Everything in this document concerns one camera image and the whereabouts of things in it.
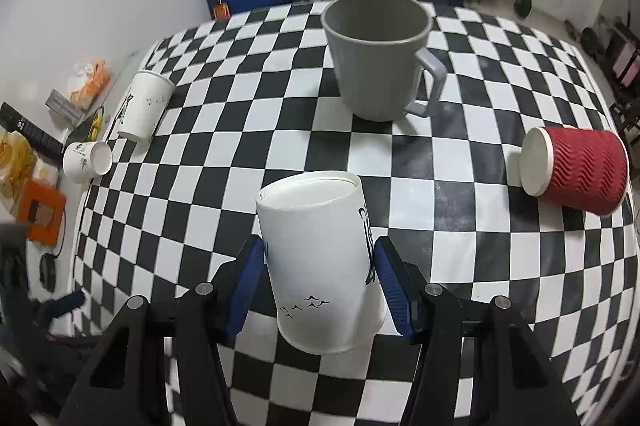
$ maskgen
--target blue gripper pad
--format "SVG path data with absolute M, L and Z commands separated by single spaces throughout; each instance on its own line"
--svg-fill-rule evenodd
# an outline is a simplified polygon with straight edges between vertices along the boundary
M 228 307 L 228 319 L 225 327 L 227 337 L 234 337 L 242 330 L 249 312 L 255 289 L 258 286 L 264 268 L 264 242 L 259 236 L 250 236 L 236 259 L 236 265 L 242 269 L 237 274 L 238 282 L 232 289 Z
M 390 254 L 395 255 L 396 262 L 392 262 Z M 373 247 L 373 261 L 376 265 L 382 292 L 385 294 L 386 304 L 389 306 L 396 330 L 402 336 L 413 340 L 415 338 L 415 330 L 411 323 L 411 302 L 393 263 L 398 264 L 399 262 L 398 268 L 401 269 L 404 269 L 404 265 L 388 237 L 381 236 L 376 240 L 376 244 Z

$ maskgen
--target black remote control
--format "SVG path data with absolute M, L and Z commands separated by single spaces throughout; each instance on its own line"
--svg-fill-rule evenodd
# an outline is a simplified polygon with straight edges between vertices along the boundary
M 33 122 L 23 117 L 18 111 L 6 102 L 0 106 L 0 125 L 7 131 L 17 131 L 23 135 L 31 147 L 41 153 L 56 165 L 62 165 L 62 142 L 54 139 L 48 133 L 44 133 Z

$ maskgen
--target red paper cup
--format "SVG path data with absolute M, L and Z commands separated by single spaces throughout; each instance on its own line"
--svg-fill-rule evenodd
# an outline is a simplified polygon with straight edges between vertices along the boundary
M 622 203 L 628 174 L 625 147 L 610 131 L 533 128 L 522 143 L 524 190 L 567 207 L 610 215 Z

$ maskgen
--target table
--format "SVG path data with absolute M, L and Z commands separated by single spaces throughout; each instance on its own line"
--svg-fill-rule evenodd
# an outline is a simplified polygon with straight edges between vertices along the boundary
M 150 145 L 108 133 L 114 167 L 90 187 L 77 240 L 74 284 L 88 298 L 76 332 L 106 327 L 130 295 L 173 298 L 210 279 L 259 233 L 262 186 L 349 170 L 362 178 L 374 234 L 388 234 L 426 279 L 459 297 L 514 301 L 585 421 L 635 327 L 629 194 L 598 218 L 529 197 L 517 168 L 532 127 L 610 127 L 579 52 L 509 20 L 427 4 L 436 14 L 428 47 L 449 72 L 442 100 L 430 119 L 372 123 L 338 97 L 325 6 L 236 14 L 153 49 L 146 68 L 177 88 Z M 369 344 L 321 358 L 289 346 L 275 316 L 265 271 L 234 347 L 220 347 L 240 422 L 398 422 L 418 349 L 390 318 Z M 166 351 L 180 424 L 169 341 Z M 455 424 L 468 416 L 472 359 L 465 341 Z

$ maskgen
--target cup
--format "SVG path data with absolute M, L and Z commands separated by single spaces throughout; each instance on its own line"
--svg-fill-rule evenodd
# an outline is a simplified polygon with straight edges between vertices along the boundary
M 256 203 L 284 338 L 324 355 L 378 332 L 386 307 L 360 178 L 301 173 L 264 187 Z
M 105 142 L 74 142 L 62 158 L 62 170 L 69 180 L 82 184 L 111 169 L 113 154 Z
M 520 179 L 534 196 L 598 216 L 609 216 L 625 196 L 625 147 L 606 130 L 531 129 L 522 142 Z
M 118 117 L 118 135 L 133 142 L 149 142 L 174 91 L 174 83 L 159 73 L 136 72 Z
M 335 0 L 320 16 L 340 96 L 358 117 L 428 117 L 447 69 L 426 48 L 433 20 L 416 0 Z M 428 103 L 415 102 L 422 70 L 433 76 Z

